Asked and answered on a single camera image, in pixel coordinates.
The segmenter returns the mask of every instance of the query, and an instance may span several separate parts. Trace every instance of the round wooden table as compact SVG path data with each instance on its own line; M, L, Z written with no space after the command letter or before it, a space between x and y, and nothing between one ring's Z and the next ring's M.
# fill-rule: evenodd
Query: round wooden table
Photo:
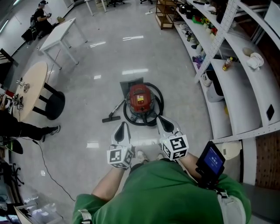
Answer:
M15 95L18 94L18 100L23 96L23 109L18 110L17 106L14 106L13 109L13 115L18 121L24 121L31 111L42 114L50 120L58 118L62 113L65 106L65 96L62 92L56 91L45 82L47 72L47 63L41 61L33 65L23 76L22 82L25 84L29 83L30 88L27 93L24 93L24 88L18 86L15 93ZM52 93L49 99L40 95L43 87ZM46 103L45 110L35 107L38 98Z

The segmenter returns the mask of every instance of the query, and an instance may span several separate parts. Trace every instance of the black vacuum cord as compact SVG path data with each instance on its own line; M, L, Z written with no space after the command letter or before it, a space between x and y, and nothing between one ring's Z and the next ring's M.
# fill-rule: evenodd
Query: black vacuum cord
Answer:
M163 100L163 96L162 96L160 90L155 85L153 85L152 83L144 82L143 84L146 85L146 86L151 86L159 94L160 99L157 97L156 94L154 96L155 96L155 99L156 99L157 104L159 106L159 114L157 116L162 115L163 114L163 109L164 109L164 100ZM137 123L135 121L132 121L126 113L126 101L124 102L124 105L123 105L123 114L124 114L124 117L127 119L127 121L129 123L137 125L137 126L150 126L150 127L152 127L152 126L155 126L157 124L157 118L148 122L146 113L142 115L143 123Z

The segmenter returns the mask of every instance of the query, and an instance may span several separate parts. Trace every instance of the floor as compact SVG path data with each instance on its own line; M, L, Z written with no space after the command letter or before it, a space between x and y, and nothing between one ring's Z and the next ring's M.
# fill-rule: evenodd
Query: floor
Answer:
M50 121L33 112L25 122L40 127L62 126L59 134L40 145L52 177L73 198L81 193L91 193L110 169L106 162L110 135L125 118L120 109L115 113L121 116L120 121L102 123L102 119L122 99L121 81L144 77L145 82L151 82L161 90L164 115L179 123L187 135L189 151L194 155L200 156L208 140L212 139L203 92L200 84L194 82L195 70L177 31L160 30L154 14L145 15L154 7L149 2L125 2L116 8L109 7L105 13L91 1L93 17L86 4L75 7L67 15L67 20L77 18L88 39L83 43L74 28L67 34L72 45L70 50L79 60L78 65L54 47L51 55L62 65L59 71L37 50L43 44L44 40L41 40L21 70L24 74L34 63L46 61L48 83L65 94L65 109L58 119ZM124 41L125 37L139 36L143 38ZM42 102L37 102L37 106L44 108ZM129 124L129 128L131 143L136 150L142 149L154 160L160 152L156 127ZM36 199L40 205L55 205L65 223L70 223L74 202L50 179L39 147L32 141L20 142L24 154L13 154L12 159L21 167L21 178L25 182L20 187L23 198L26 202ZM89 142L95 142L92 148L87 147Z

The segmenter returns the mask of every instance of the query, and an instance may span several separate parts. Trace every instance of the screen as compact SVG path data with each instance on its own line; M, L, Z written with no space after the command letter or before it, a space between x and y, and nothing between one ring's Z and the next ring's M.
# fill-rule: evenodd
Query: screen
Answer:
M214 171L215 174L219 172L221 166L223 165L223 161L220 159L220 157L212 147L210 147L209 151L207 152L204 161Z

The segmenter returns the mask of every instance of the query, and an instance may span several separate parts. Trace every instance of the white shelf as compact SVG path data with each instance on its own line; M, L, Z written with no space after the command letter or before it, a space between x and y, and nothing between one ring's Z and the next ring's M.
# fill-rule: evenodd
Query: white shelf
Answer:
M247 73L258 102L262 125L267 126L280 121L280 89L267 60L257 46L252 44L245 35L241 36L233 33L226 33L224 37L231 45ZM260 67L259 71L253 70L247 66L246 61L249 57L243 54L242 49L244 47L251 48L254 52L259 53L263 57L264 65ZM270 105L273 106L274 115L269 121L266 112Z
M179 12L179 9L176 8L179 15L183 18L186 24L190 27L197 40L201 44L206 54L209 54L210 47L212 45L212 39L210 34L206 33L205 28L201 24L194 23L191 19L187 19L186 15Z
M217 29L220 28L220 24L216 20L216 15L212 15L209 11L206 11L203 5L193 3L193 0L187 1L191 3L195 8L197 8L197 10L200 11L207 19L209 19L209 21L214 25L214 27L216 27Z
M252 9L250 9L246 4L243 2L239 2L238 6L243 9L248 15L250 15L263 29L267 34L270 36L270 38L274 41L278 49L280 49L280 39L275 34L275 32L270 28L270 26L264 21L262 17L259 16L259 14L255 13Z
M242 65L236 62L224 71L224 62L211 60L227 103L233 135L259 128L259 107L246 72Z
M213 138L223 138L232 135L231 130L231 122L229 120L229 116L225 113L224 108L226 106L225 101L219 102L209 102L206 96L207 87L204 86L202 78L199 79L201 84L205 101L207 104L209 117L211 121L212 131L213 131Z
M187 38L182 33L182 30L181 30L181 28L179 27L178 24L174 23L174 26L175 26L176 30L178 31L178 33L179 33L179 35L180 35L180 37L181 37L181 39L182 39L182 41L183 41L187 51L189 53L189 56L190 56L190 58L192 60L193 56L197 56L197 53L196 53L195 49L192 48L192 45L194 45L194 43L187 41ZM196 72L198 72L197 63L195 63L195 62L192 62L192 63L193 63L193 66L194 66Z

